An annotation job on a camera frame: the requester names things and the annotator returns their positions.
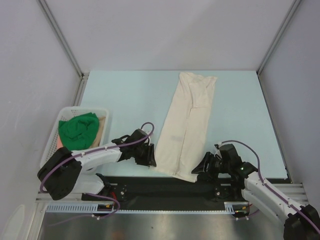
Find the left aluminium corner post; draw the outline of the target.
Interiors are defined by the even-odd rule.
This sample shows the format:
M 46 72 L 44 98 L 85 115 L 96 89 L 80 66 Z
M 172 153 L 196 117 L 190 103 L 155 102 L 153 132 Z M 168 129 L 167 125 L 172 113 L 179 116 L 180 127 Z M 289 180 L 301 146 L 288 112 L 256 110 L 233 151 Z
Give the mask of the left aluminium corner post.
M 72 49 L 70 48 L 70 45 L 68 44 L 53 12 L 50 9 L 50 6 L 48 5 L 46 0 L 37 0 L 36 1 L 45 16 L 49 26 L 51 27 L 54 35 L 56 36 L 60 46 L 62 47 L 62 50 L 64 51 L 66 57 L 68 58 L 71 66 L 73 67 L 74 71 L 76 72 L 77 76 L 79 78 L 83 77 L 83 72 L 78 64 L 78 61 L 76 60 Z

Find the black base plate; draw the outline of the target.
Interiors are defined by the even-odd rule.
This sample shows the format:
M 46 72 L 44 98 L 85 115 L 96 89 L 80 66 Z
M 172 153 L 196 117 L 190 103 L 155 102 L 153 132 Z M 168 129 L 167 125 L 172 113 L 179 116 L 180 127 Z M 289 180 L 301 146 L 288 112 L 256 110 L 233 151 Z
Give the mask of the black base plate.
M 98 194 L 80 193 L 81 199 L 114 196 L 125 210 L 217 210 L 224 202 L 248 202 L 229 178 L 191 183 L 167 177 L 97 176 L 104 188 Z

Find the white plastic laundry basket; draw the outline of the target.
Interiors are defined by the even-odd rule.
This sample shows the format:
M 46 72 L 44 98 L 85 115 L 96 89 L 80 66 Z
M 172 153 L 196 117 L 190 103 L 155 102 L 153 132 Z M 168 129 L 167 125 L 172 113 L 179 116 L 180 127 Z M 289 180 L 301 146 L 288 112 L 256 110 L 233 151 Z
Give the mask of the white plastic laundry basket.
M 64 107 L 58 114 L 52 131 L 50 133 L 49 139 L 47 141 L 46 147 L 44 149 L 44 153 L 42 155 L 40 161 L 40 168 L 50 159 L 50 157 L 56 152 L 57 150 L 57 137 L 59 135 L 58 126 L 59 121 L 69 121 L 73 117 L 77 117 L 83 114 L 93 113 L 96 114 L 98 118 L 105 117 L 105 124 L 103 128 L 102 138 L 99 144 L 99 147 L 103 145 L 105 133 L 108 124 L 108 118 L 110 116 L 109 111 L 106 108 L 102 107 L 81 107 L 81 106 L 69 106 Z

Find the green t shirt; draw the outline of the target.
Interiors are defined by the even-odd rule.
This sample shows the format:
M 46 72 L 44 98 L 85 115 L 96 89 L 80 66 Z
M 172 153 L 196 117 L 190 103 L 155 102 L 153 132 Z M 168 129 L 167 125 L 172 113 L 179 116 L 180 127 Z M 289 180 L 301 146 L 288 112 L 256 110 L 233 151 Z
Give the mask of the green t shirt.
M 75 116 L 70 120 L 58 121 L 58 134 L 61 143 L 70 151 L 88 149 L 96 139 L 99 130 L 99 118 L 89 112 Z

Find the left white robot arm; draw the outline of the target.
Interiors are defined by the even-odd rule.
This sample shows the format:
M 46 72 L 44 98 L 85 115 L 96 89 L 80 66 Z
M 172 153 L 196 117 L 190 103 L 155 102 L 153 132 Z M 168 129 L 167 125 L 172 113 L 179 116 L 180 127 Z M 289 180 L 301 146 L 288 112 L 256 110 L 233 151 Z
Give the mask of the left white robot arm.
M 100 165 L 118 163 L 134 158 L 136 164 L 156 166 L 155 145 L 149 142 L 135 144 L 108 143 L 87 150 L 70 151 L 61 147 L 46 161 L 37 173 L 39 190 L 54 201 L 61 200 L 72 192 L 95 195 L 100 200 L 110 196 L 111 188 L 98 175 L 85 172 Z

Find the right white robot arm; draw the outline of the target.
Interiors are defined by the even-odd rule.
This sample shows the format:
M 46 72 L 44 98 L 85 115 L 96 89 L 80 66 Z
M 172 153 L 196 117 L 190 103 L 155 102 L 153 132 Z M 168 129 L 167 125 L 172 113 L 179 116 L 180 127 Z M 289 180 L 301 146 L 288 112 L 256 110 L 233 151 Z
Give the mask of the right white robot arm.
M 283 226 L 285 240 L 318 240 L 320 216 L 310 204 L 303 206 L 263 178 L 259 170 L 242 161 L 236 150 L 221 150 L 220 155 L 207 152 L 192 174 L 215 179 L 229 174 L 231 196 L 252 203 L 269 219 Z

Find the pink t shirt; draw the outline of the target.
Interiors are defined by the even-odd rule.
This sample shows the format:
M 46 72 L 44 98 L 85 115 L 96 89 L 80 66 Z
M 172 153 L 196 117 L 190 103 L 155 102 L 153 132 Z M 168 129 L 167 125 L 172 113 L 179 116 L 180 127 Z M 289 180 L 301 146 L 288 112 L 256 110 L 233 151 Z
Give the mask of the pink t shirt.
M 64 147 L 59 135 L 57 136 L 56 147 L 57 147 L 57 149 L 60 149 L 60 148 Z

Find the beige t shirt in basket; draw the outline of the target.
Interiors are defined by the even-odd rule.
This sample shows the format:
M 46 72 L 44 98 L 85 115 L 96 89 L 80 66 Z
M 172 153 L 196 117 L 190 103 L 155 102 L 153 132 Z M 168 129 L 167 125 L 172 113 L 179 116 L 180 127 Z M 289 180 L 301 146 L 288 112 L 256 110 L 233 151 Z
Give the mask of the beige t shirt in basket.
M 98 147 L 100 142 L 101 142 L 101 139 L 102 139 L 106 118 L 105 117 L 99 117 L 98 120 L 99 120 L 98 132 L 97 132 L 96 137 L 95 137 L 92 145 L 90 146 L 90 148 Z

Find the aluminium corner post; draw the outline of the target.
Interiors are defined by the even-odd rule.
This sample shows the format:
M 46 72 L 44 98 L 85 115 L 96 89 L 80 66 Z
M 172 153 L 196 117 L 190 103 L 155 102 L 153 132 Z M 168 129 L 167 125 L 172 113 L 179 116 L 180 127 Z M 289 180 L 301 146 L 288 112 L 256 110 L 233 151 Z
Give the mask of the aluminium corner post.
M 76 72 L 77 76 L 79 78 L 83 77 L 83 72 L 78 64 L 78 61 L 76 60 L 72 49 L 70 48 L 70 45 L 68 44 L 53 12 L 50 9 L 50 6 L 48 5 L 46 0 L 37 0 L 36 1 L 45 16 L 49 26 L 51 27 L 54 35 L 56 36 L 60 46 L 62 47 L 62 50 L 64 51 L 66 57 L 68 58 L 71 66 L 73 67 L 74 71 Z
M 271 41 L 270 46 L 268 47 L 259 67 L 256 70 L 256 74 L 258 77 L 262 74 L 263 70 L 267 66 L 268 62 L 270 61 L 271 57 L 273 56 L 274 52 L 276 51 L 276 48 L 280 44 L 280 41 L 283 38 L 287 28 L 291 24 L 295 14 L 299 10 L 299 7 L 301 6 L 301 4 L 303 2 L 304 2 L 303 0 L 293 0 L 292 1 L 292 4 L 290 5 L 283 21 L 281 22 L 274 38 Z

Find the cream t shirt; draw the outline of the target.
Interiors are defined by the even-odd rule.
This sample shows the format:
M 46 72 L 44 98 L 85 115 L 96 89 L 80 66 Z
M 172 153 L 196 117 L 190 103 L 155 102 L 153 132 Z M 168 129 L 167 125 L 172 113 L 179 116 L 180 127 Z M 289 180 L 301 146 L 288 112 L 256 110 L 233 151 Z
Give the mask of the cream t shirt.
M 203 159 L 215 94 L 215 76 L 180 72 L 154 157 L 154 171 L 187 182 L 197 181 L 193 169 Z

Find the right aluminium corner post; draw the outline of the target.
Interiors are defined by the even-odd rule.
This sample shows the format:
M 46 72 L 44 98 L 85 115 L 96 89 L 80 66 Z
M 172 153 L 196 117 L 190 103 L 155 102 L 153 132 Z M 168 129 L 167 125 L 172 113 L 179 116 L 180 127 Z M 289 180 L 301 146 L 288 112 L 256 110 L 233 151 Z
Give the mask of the right aluminium corner post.
M 293 0 L 292 1 L 292 4 L 290 5 L 283 21 L 281 22 L 274 38 L 271 41 L 270 46 L 268 47 L 259 67 L 256 70 L 256 74 L 258 77 L 262 74 L 263 70 L 267 66 L 268 62 L 270 61 L 271 57 L 273 56 L 274 52 L 276 51 L 276 48 L 280 44 L 280 41 L 283 38 L 287 28 L 291 24 L 295 14 L 299 10 L 299 7 L 301 6 L 301 4 L 303 2 L 304 2 L 303 0 Z

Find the aluminium frame rail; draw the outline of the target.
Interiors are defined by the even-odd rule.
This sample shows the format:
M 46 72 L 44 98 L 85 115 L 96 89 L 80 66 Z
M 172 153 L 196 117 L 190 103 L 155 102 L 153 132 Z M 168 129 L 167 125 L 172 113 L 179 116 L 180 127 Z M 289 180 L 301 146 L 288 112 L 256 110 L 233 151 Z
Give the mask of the aluminium frame rail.
M 276 183 L 274 186 L 290 199 L 293 199 L 302 205 L 307 205 L 309 203 L 302 183 Z M 83 200 L 81 193 L 71 193 L 60 200 L 53 200 L 48 193 L 38 193 L 35 201 L 37 203 L 78 203 Z

